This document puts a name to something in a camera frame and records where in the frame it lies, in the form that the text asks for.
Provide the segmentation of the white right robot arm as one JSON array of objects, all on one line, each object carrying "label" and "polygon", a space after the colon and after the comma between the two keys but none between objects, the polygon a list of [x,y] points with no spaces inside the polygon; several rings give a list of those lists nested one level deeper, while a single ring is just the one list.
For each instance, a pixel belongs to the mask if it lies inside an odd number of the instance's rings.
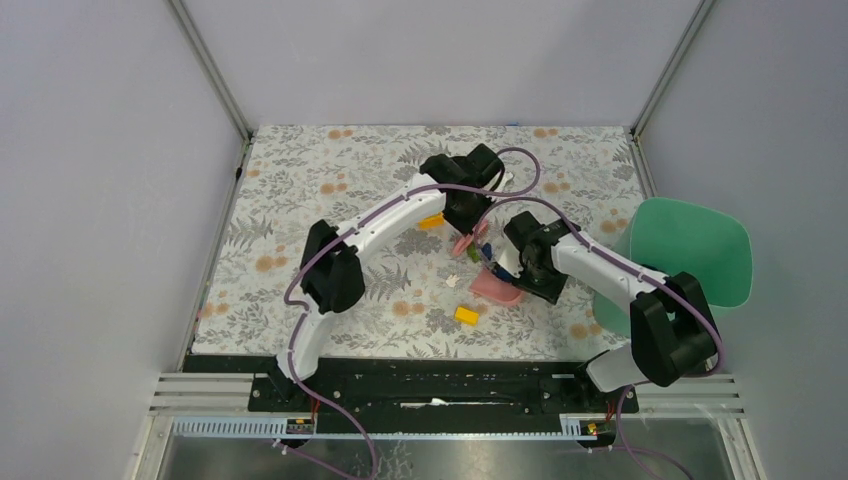
[{"label": "white right robot arm", "polygon": [[586,377],[573,386],[583,410],[601,410],[626,385],[667,387],[719,354],[712,313],[691,274],[668,276],[640,266],[562,219],[544,225],[522,212],[504,233],[516,251],[516,288],[554,304],[575,278],[628,316],[629,343],[589,360]]}]

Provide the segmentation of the pink dustpan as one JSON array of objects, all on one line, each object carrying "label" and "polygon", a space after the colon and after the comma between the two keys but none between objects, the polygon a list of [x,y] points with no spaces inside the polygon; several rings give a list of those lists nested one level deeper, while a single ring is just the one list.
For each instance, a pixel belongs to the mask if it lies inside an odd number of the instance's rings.
[{"label": "pink dustpan", "polygon": [[488,299],[495,304],[513,307],[518,305],[524,292],[513,285],[500,280],[488,270],[482,270],[472,281],[469,290],[476,295]]}]

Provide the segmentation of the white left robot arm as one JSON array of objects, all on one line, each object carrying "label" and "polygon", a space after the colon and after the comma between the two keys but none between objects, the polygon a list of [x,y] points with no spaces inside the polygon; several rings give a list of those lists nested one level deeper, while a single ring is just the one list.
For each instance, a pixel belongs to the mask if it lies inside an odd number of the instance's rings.
[{"label": "white left robot arm", "polygon": [[284,293],[288,305],[304,312],[277,356],[283,375],[272,398],[288,411],[309,401],[307,380],[334,325],[334,317],[356,305],[365,293],[366,261],[419,221],[437,214],[456,231],[474,233],[492,203],[506,167],[484,144],[464,156],[427,158],[406,184],[351,220],[314,223],[307,234],[298,272]]}]

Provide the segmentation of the pink hand brush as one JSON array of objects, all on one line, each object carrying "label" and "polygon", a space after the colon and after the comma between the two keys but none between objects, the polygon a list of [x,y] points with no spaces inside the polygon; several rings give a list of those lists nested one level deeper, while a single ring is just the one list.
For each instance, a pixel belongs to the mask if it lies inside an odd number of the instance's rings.
[{"label": "pink hand brush", "polygon": [[488,221],[482,220],[478,225],[474,227],[470,234],[466,234],[461,236],[458,240],[455,241],[452,249],[451,255],[453,257],[458,257],[461,254],[465,253],[469,246],[471,246],[475,240],[475,236],[478,234],[482,234],[488,228]]}]

